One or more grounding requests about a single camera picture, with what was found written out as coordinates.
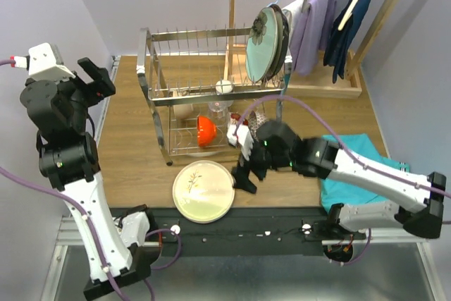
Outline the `pale green plate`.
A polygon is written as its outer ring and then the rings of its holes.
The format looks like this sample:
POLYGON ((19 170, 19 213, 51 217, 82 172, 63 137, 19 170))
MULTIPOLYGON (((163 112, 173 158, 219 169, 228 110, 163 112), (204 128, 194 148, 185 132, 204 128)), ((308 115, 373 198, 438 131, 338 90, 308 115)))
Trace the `pale green plate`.
POLYGON ((177 210, 189 221, 212 223, 224 217, 235 199, 233 177, 215 161, 199 160, 184 167, 173 181, 177 210))

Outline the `orange bowl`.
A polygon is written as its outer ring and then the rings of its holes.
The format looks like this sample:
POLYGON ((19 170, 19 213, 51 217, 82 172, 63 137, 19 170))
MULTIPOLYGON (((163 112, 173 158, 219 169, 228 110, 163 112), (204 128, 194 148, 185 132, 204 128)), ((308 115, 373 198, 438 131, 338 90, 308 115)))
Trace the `orange bowl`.
POLYGON ((216 124, 206 116, 197 117, 197 144, 199 147, 210 145, 217 135, 216 124))

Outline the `patterned small bowl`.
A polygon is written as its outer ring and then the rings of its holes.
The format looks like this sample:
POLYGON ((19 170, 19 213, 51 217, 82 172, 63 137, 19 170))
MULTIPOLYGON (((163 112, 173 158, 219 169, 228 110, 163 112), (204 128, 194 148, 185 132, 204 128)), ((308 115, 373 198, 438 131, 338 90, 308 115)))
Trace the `patterned small bowl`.
POLYGON ((267 116, 259 111, 252 111, 248 116, 248 126, 252 130, 257 130, 260 126, 268 121, 267 116))

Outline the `clear plastic cup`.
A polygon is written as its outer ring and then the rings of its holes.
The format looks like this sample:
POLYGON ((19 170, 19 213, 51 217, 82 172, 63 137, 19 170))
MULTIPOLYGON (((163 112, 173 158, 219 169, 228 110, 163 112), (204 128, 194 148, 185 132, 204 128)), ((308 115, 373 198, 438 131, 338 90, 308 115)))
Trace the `clear plastic cup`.
POLYGON ((228 103, 209 102, 208 103, 208 117, 219 128, 227 128, 230 120, 228 103))

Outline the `metal two-tier dish rack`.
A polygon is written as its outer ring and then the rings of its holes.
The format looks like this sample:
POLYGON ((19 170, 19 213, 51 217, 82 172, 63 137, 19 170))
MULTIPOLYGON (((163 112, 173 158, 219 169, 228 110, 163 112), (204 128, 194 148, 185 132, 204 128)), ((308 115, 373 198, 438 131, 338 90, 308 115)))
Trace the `metal two-tier dish rack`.
POLYGON ((218 137, 206 147, 197 144, 196 119, 209 111, 209 102, 231 101, 241 104, 267 94, 281 94, 280 87, 264 90, 264 84, 276 85, 275 76, 268 81, 251 82, 246 73, 246 43, 250 29, 221 28, 139 33, 136 74, 141 91, 151 111, 156 141, 166 165, 176 156, 210 156, 228 149, 226 130, 218 128, 218 137), (241 66, 235 66, 236 78, 244 73, 243 85, 233 84, 233 92, 217 95, 215 85, 224 79, 227 38, 237 38, 245 46, 241 66), (187 91, 186 97, 173 98, 173 91, 187 91), (194 111, 185 120, 177 120, 173 106, 192 104, 194 111))

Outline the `teal flower plate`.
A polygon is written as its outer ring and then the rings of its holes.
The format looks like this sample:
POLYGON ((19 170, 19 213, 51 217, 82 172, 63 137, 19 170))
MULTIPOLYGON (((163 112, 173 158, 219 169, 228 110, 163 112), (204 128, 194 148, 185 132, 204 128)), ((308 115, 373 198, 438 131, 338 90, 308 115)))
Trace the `teal flower plate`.
POLYGON ((280 11, 275 6, 260 10, 249 31, 246 45, 246 71, 251 82, 268 81, 276 72, 283 38, 280 11))

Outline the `red rimmed white plate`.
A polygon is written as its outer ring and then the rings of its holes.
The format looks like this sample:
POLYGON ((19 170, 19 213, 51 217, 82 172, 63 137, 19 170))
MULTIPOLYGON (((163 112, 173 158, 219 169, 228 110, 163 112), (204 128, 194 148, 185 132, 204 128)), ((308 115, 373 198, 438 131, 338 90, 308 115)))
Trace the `red rimmed white plate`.
POLYGON ((288 20, 280 6, 277 4, 271 4, 270 7, 275 12, 276 22, 278 24, 278 46, 276 48, 276 55, 269 70, 269 80, 278 74, 284 64, 289 45, 290 34, 288 20))

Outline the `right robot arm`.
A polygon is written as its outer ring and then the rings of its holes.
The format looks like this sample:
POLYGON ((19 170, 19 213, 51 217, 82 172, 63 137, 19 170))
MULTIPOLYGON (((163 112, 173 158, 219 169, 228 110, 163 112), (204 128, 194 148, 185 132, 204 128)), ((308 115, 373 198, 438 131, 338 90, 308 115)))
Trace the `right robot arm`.
POLYGON ((302 139, 286 123, 269 120, 255 133, 243 124, 228 127, 229 145, 241 154, 231 174, 235 188, 256 193, 249 179, 264 180, 269 170, 287 169, 308 178, 331 179, 383 196, 370 204, 338 202, 321 222, 338 239, 365 228, 402 228, 419 238, 437 239, 443 226, 446 177, 408 173, 370 160, 344 144, 322 137, 302 139))

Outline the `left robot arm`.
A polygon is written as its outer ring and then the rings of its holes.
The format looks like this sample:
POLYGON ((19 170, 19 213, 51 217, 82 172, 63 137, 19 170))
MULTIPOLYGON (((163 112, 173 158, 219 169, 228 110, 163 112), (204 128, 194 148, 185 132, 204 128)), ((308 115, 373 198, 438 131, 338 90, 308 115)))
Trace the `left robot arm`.
POLYGON ((37 126, 39 170, 64 198, 80 232, 89 260, 90 281, 84 295, 95 300, 122 287, 145 281, 155 254, 144 242, 155 236, 150 208, 139 205, 114 222, 106 201, 97 144, 86 131, 88 109, 116 93, 107 69, 89 58, 78 65, 91 77, 84 82, 50 56, 26 56, 29 78, 20 95, 37 126))

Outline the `wooden clothes rack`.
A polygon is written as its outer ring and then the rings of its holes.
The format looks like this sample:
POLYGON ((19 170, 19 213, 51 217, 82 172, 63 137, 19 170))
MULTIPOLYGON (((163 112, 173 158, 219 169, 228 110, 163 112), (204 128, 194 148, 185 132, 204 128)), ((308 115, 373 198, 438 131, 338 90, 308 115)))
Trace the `wooden clothes rack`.
MULTIPOLYGON (((357 52, 354 53, 351 49, 347 53, 345 62, 345 79, 338 80, 337 85, 328 85, 326 81, 327 75, 332 75, 332 68, 329 66, 315 66, 312 76, 303 78, 296 78, 294 75, 283 74, 277 75, 276 85, 264 84, 262 87, 264 90, 272 90, 280 87, 282 92, 287 92, 292 96, 308 96, 308 97, 336 97, 341 99, 353 99, 357 98, 362 93, 362 85, 360 77, 362 76, 362 61, 368 53, 371 45, 376 40, 378 33, 381 31, 385 22, 393 12, 395 5, 399 0, 384 0, 382 6, 378 10, 372 24, 370 25, 365 37, 359 45, 357 52)), ((234 16, 235 0, 230 0, 230 17, 234 16)), ((225 68, 223 78, 226 80, 232 80, 236 85, 243 85, 244 73, 239 72, 238 78, 234 73, 235 66, 241 66, 241 61, 245 61, 243 56, 245 53, 245 46, 237 43, 237 38, 227 38, 226 51, 225 51, 225 68)))

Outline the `teal cloth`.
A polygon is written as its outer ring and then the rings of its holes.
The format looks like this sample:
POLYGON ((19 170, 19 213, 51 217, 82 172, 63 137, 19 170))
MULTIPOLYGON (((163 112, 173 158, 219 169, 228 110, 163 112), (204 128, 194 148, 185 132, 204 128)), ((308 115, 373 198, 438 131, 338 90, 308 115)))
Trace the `teal cloth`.
MULTIPOLYGON (((392 168, 410 172, 408 163, 395 161, 380 155, 367 134, 341 135, 341 140, 353 151, 366 158, 392 168)), ((321 206, 329 212, 334 204, 370 204, 384 202, 387 198, 373 192, 331 179, 321 180, 321 206)))

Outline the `lavender towel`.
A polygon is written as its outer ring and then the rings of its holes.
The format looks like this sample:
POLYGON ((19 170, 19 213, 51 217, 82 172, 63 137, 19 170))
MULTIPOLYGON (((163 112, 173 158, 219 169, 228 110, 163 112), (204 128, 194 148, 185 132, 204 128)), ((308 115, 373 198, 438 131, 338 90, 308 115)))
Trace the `lavender towel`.
POLYGON ((318 63, 318 51, 325 49, 337 0, 308 0, 307 5, 295 21, 290 40, 292 69, 302 76, 312 72, 318 63))

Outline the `navy blue garment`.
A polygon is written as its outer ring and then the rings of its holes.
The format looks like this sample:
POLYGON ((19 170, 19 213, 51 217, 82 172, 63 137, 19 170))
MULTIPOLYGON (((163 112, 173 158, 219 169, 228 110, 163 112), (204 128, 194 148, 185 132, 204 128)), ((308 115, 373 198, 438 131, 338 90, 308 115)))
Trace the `navy blue garment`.
POLYGON ((342 17, 351 3, 349 0, 346 7, 341 11, 340 15, 333 22, 332 30, 328 38, 326 50, 323 58, 323 64, 325 66, 333 67, 332 82, 336 83, 338 77, 345 78, 345 63, 347 57, 347 51, 355 38, 364 16, 368 11, 371 0, 359 0, 353 10, 351 18, 347 21, 344 29, 338 31, 338 25, 342 20, 342 17))

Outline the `white cloth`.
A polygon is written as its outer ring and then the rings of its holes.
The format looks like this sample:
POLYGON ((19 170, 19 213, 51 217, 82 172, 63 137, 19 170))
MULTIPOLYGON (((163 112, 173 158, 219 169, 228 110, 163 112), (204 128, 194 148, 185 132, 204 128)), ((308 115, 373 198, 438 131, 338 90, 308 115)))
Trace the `white cloth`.
POLYGON ((305 25, 309 15, 309 0, 295 0, 283 8, 283 14, 290 26, 305 25))

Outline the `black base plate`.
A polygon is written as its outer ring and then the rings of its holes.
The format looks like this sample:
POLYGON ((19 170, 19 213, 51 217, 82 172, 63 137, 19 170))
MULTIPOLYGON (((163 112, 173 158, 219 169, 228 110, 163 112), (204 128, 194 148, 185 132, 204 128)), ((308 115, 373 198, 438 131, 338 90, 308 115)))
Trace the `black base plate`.
POLYGON ((189 221, 175 208, 152 207, 159 228, 180 226, 182 257, 243 257, 266 255, 321 256, 323 246, 359 244, 362 233, 327 233, 327 215, 320 207, 233 207, 213 223, 189 221))

